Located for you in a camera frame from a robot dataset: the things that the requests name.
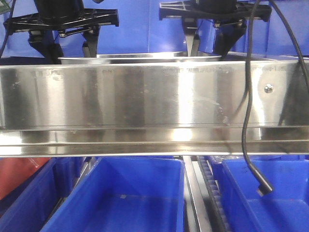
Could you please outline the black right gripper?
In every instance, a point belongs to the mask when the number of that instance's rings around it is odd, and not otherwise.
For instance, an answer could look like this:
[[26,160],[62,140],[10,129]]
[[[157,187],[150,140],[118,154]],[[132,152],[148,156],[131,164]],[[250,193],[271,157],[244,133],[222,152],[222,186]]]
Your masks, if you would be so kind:
[[247,3],[238,0],[185,0],[159,4],[159,19],[180,18],[185,34],[188,56],[197,56],[199,35],[198,20],[214,24],[215,54],[225,58],[236,42],[247,30],[246,21],[253,19],[267,22],[272,9],[267,5]]

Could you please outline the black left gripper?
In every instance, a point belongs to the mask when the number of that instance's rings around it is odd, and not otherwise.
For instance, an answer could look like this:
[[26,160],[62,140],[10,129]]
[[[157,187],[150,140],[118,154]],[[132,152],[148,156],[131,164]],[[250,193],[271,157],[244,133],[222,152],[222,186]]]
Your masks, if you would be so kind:
[[29,45],[51,64],[61,64],[63,51],[53,31],[61,37],[83,32],[84,57],[96,57],[100,26],[119,26],[117,9],[85,8],[82,0],[36,0],[37,13],[12,17],[4,22],[9,35],[28,32]]

